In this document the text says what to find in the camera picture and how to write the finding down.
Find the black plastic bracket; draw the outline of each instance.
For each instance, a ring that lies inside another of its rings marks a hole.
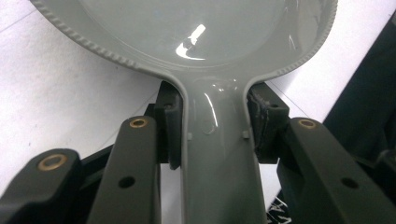
[[[289,122],[289,107],[265,83],[250,88],[247,107],[259,163],[276,164],[277,137]]]
[[[0,199],[0,223],[64,223],[81,179],[77,152],[53,149],[31,159]]]
[[[150,117],[122,123],[88,223],[161,222],[156,127]]]
[[[394,223],[396,209],[330,132],[291,119],[278,176],[293,223]]]

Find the white table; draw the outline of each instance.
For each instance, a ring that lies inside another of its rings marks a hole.
[[[320,51],[267,84],[291,117],[323,121],[383,26],[394,0],[339,0]],[[155,102],[160,80],[83,49],[26,0],[0,2],[0,194],[35,155],[55,147],[81,158],[111,145],[120,124]],[[275,165],[261,165],[268,205],[279,191]],[[180,171],[163,165],[163,223],[180,218]]]

